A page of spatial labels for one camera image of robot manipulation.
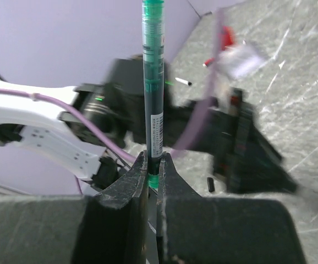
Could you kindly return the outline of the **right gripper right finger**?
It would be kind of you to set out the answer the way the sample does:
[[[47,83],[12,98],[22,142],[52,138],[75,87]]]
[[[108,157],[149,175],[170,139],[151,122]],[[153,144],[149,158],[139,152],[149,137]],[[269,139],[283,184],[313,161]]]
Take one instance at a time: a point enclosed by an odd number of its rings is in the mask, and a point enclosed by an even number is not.
[[[201,197],[167,153],[160,164],[157,210],[164,263],[306,263],[282,203]]]

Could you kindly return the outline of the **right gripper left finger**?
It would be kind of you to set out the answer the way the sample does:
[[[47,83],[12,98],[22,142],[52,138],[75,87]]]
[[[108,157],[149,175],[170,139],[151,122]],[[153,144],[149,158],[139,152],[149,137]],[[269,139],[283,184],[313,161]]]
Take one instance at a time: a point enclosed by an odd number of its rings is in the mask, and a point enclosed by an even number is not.
[[[145,263],[146,165],[96,196],[0,195],[0,263]]]

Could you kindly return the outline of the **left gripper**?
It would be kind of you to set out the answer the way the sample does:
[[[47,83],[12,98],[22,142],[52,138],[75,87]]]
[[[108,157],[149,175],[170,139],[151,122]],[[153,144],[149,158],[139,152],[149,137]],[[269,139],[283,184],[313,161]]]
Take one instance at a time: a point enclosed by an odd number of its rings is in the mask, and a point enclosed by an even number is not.
[[[298,183],[262,147],[250,139],[253,108],[244,91],[232,88],[228,111],[209,109],[202,128],[185,150],[212,156],[211,175],[230,182],[233,194],[296,194]]]

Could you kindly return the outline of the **green gel pen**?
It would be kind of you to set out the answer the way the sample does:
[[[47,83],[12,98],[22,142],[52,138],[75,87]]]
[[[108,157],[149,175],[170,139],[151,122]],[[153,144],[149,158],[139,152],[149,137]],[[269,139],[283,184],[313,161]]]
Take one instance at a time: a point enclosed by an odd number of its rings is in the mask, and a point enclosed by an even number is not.
[[[164,1],[142,1],[142,60],[149,187],[158,188],[163,148]]]

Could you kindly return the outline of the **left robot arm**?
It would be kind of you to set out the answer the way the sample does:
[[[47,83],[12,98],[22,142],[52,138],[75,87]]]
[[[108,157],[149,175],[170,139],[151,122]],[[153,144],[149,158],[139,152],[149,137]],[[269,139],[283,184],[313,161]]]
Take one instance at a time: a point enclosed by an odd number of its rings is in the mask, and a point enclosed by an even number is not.
[[[133,162],[127,133],[146,142],[141,58],[116,59],[104,84],[57,88],[16,85],[0,77],[0,146],[35,150],[99,189]],[[228,113],[213,97],[200,134],[188,150],[213,157],[212,175],[228,193],[290,193],[297,182],[282,156],[254,124],[254,109],[234,89]]]

